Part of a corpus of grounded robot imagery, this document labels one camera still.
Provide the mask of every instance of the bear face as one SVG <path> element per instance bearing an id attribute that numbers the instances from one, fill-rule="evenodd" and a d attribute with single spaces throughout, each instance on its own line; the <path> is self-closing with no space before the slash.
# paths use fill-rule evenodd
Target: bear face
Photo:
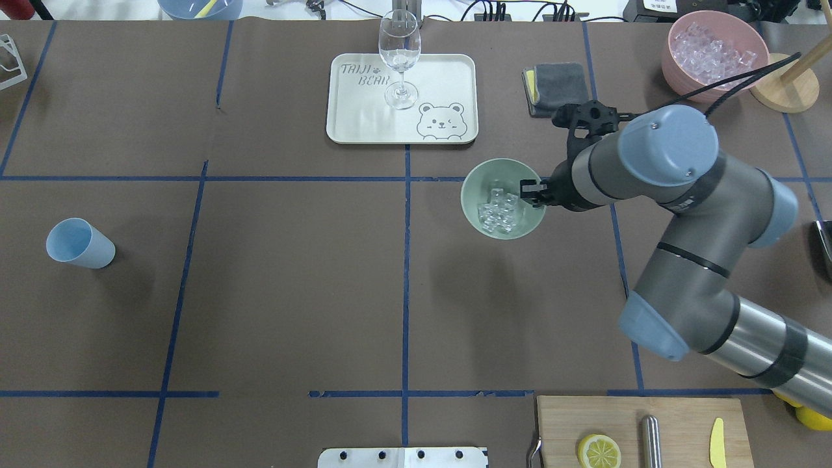
<path id="1" fill-rule="evenodd" d="M 468 131 L 463 120 L 463 105 L 454 102 L 447 107 L 434 106 L 429 102 L 419 105 L 422 118 L 416 131 L 425 140 L 462 140 Z"/>

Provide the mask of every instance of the wooden round base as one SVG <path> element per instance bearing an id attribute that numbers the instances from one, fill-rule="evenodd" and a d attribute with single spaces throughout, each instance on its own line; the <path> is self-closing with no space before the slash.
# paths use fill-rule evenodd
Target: wooden round base
<path id="1" fill-rule="evenodd" d="M 769 55 L 769 63 L 774 63 L 788 57 L 783 53 Z M 786 72 L 796 62 L 769 73 L 751 88 L 751 94 L 768 107 L 780 112 L 803 112 L 812 107 L 818 100 L 820 85 L 818 78 L 811 69 L 806 70 L 789 84 L 783 84 L 780 75 Z"/>

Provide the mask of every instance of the blue bowl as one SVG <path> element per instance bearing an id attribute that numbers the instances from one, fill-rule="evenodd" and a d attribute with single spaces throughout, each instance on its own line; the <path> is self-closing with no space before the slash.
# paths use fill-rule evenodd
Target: blue bowl
<path id="1" fill-rule="evenodd" d="M 221 19 L 231 20 L 240 17 L 243 9 L 243 0 L 217 0 L 216 5 L 206 17 L 194 18 L 200 10 L 208 3 L 208 0 L 158 0 L 161 9 L 173 19 Z"/>

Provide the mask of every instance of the yellow utensil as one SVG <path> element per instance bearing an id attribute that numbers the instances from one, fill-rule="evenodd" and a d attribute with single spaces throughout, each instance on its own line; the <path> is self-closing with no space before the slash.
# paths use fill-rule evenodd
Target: yellow utensil
<path id="1" fill-rule="evenodd" d="M 210 0 L 194 17 L 206 17 L 208 12 L 216 5 L 217 0 Z"/>
<path id="2" fill-rule="evenodd" d="M 711 429 L 711 464 L 714 468 L 727 468 L 726 443 L 722 418 L 716 418 Z"/>

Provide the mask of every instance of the wine glass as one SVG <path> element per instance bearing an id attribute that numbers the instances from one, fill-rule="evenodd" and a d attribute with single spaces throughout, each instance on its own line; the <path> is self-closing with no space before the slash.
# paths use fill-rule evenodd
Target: wine glass
<path id="1" fill-rule="evenodd" d="M 416 64 L 421 52 L 422 38 L 416 17 L 404 9 L 387 12 L 381 18 L 379 55 L 388 67 L 399 72 L 399 81 L 384 91 L 384 100 L 394 109 L 410 108 L 418 99 L 416 87 L 404 81 L 404 71 Z"/>

